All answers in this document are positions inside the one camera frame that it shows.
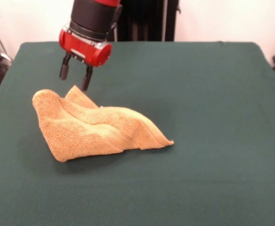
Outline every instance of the crumpled towel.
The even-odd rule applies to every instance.
[[[98,107],[76,86],[65,98],[40,90],[32,103],[43,137],[60,162],[174,144],[142,114],[123,107]]]

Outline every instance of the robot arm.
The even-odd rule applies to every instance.
[[[107,42],[108,33],[118,21],[122,10],[120,0],[74,0],[71,22],[62,28],[60,46],[66,51],[60,78],[65,80],[71,57],[87,65],[81,89],[86,91],[93,67],[104,65],[112,46]]]

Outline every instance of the orange towel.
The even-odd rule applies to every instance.
[[[40,90],[32,103],[49,149],[61,162],[174,144],[142,114],[123,107],[98,107],[76,86],[65,98]]]

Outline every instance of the white wall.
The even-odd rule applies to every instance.
[[[252,41],[272,62],[275,0],[180,0],[176,41]]]
[[[73,0],[0,0],[0,37],[11,56],[26,41],[58,40]],[[271,62],[275,0],[180,0],[176,41],[253,41]]]

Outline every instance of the green tablecloth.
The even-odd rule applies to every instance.
[[[34,93],[57,43],[26,43],[0,88],[0,226],[275,226],[275,74],[252,43],[115,43],[88,95],[141,112],[175,145],[57,162]]]

